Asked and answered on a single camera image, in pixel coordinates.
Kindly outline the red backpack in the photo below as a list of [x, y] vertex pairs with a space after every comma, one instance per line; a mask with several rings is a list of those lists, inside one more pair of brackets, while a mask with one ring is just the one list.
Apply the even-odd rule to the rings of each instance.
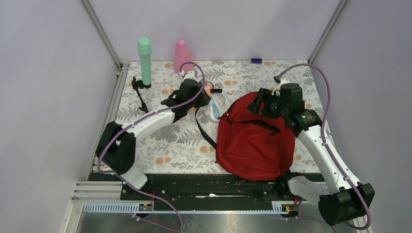
[[274, 181], [292, 166], [295, 135], [282, 118], [266, 118], [247, 109], [257, 95], [240, 97], [221, 116], [217, 140], [198, 128], [225, 171], [250, 181]]

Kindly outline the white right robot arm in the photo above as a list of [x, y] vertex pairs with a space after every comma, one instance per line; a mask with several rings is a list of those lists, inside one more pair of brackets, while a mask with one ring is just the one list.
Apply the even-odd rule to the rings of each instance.
[[326, 136], [325, 123], [318, 114], [305, 108], [302, 88], [286, 83], [278, 91], [260, 88], [247, 107], [253, 114], [267, 118], [282, 118], [287, 128], [307, 148], [315, 160], [326, 187], [299, 175], [279, 186], [279, 195], [291, 200], [296, 195], [316, 206], [330, 226], [348, 223], [366, 216], [365, 228], [371, 224], [369, 206], [375, 195], [371, 184], [362, 184], [351, 172]]

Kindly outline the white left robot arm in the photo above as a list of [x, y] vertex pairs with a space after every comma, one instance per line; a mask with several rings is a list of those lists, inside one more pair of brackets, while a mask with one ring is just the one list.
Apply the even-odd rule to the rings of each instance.
[[179, 89], [153, 111], [131, 123], [109, 122], [96, 148], [98, 166], [107, 165], [109, 173], [119, 175], [123, 182], [132, 185], [132, 193], [140, 200], [149, 197], [151, 187], [147, 176], [135, 163], [137, 142], [157, 130], [184, 118], [189, 109], [208, 105], [209, 96], [204, 90], [205, 82], [185, 79]]

